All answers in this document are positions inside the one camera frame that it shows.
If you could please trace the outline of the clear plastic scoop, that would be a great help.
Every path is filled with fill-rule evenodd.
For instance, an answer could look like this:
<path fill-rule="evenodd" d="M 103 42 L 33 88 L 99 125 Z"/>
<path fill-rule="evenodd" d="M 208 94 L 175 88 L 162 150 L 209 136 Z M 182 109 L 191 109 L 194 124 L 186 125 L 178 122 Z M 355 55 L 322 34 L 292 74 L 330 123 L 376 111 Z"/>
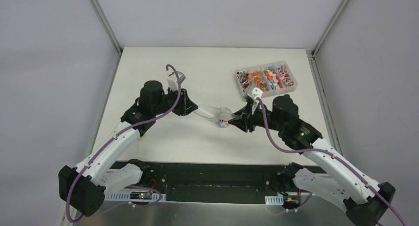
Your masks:
<path fill-rule="evenodd" d="M 199 105 L 199 108 L 193 112 L 194 114 L 204 118 L 205 120 L 215 123 L 218 120 L 219 114 L 220 114 L 220 107 L 214 107 L 210 105 L 201 104 Z M 231 114 L 231 119 L 235 116 L 238 116 L 236 114 Z"/>

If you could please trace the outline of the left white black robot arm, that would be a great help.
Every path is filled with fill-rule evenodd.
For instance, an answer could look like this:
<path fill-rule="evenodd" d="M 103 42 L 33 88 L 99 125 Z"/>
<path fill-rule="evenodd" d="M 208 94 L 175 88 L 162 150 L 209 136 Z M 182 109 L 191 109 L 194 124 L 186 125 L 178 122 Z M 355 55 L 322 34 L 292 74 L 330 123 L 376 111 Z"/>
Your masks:
<path fill-rule="evenodd" d="M 93 215 L 106 197 L 130 185 L 146 188 L 151 181 L 150 167 L 133 159 L 120 170 L 108 173 L 110 167 L 125 150 L 138 141 L 169 113 L 187 116 L 198 110 L 186 89 L 178 86 L 164 91 L 159 81 L 147 81 L 134 104 L 122 115 L 120 122 L 103 145 L 74 167 L 65 165 L 58 173 L 59 196 L 66 202 L 66 217 L 71 223 L 74 208 L 81 216 Z"/>

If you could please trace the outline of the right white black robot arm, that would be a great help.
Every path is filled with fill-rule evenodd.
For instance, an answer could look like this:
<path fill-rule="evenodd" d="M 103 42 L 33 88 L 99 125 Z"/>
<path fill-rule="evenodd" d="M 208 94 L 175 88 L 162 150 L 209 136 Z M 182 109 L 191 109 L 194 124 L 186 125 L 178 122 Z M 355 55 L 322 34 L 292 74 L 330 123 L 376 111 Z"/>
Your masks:
<path fill-rule="evenodd" d="M 299 117 L 298 106 L 286 94 L 274 98 L 268 110 L 258 97 L 248 97 L 246 106 L 229 123 L 246 133 L 256 127 L 267 134 L 277 131 L 285 143 L 284 153 L 300 154 L 316 163 L 328 176 L 318 177 L 306 167 L 290 163 L 281 172 L 281 187 L 309 191 L 345 212 L 357 226 L 377 226 L 391 208 L 395 187 L 366 175 L 338 153 L 311 124 Z"/>

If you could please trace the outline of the clear plastic round jar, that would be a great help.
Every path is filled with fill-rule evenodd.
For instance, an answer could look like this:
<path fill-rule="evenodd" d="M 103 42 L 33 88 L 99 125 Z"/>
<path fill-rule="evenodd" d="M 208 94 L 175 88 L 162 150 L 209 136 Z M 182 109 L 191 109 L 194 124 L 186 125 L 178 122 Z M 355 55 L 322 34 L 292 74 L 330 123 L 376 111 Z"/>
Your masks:
<path fill-rule="evenodd" d="M 232 111 L 229 108 L 220 107 L 220 114 L 215 124 L 222 129 L 228 128 L 230 126 L 228 121 L 231 119 L 231 114 Z"/>

